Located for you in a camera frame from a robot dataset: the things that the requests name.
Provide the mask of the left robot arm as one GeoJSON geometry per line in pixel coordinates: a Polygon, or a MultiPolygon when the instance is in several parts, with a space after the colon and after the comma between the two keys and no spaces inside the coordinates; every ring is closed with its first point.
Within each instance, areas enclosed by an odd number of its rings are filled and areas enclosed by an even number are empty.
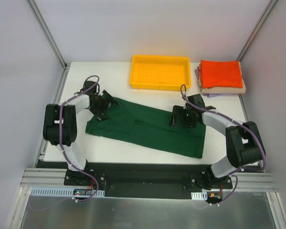
{"type": "Polygon", "coordinates": [[[78,93],[61,104],[48,104],[45,108],[43,138],[56,146],[67,161],[68,169],[76,171],[74,179],[85,186],[91,181],[90,172],[86,171],[87,160],[84,158],[77,138],[77,114],[88,109],[98,120],[107,120],[105,114],[118,101],[106,90],[98,92],[78,93]]]}

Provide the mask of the green t-shirt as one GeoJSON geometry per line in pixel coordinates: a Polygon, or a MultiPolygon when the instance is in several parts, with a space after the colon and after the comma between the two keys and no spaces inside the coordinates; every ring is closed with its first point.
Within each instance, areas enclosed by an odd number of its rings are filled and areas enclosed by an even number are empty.
{"type": "Polygon", "coordinates": [[[203,157],[206,127],[183,127],[179,122],[170,126],[169,111],[136,104],[121,98],[105,111],[106,120],[94,116],[87,122],[90,135],[120,140],[151,149],[192,158],[203,157]]]}

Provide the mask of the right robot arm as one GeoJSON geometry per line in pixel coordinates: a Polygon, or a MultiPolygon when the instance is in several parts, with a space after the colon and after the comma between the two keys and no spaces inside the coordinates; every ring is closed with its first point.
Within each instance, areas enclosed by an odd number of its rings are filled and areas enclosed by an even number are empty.
{"type": "Polygon", "coordinates": [[[226,156],[210,166],[205,183],[216,188],[222,178],[241,170],[249,164],[265,160],[266,154],[254,122],[240,123],[220,113],[215,107],[173,106],[170,126],[181,121],[183,127],[195,128],[198,124],[209,126],[225,136],[226,156]]]}

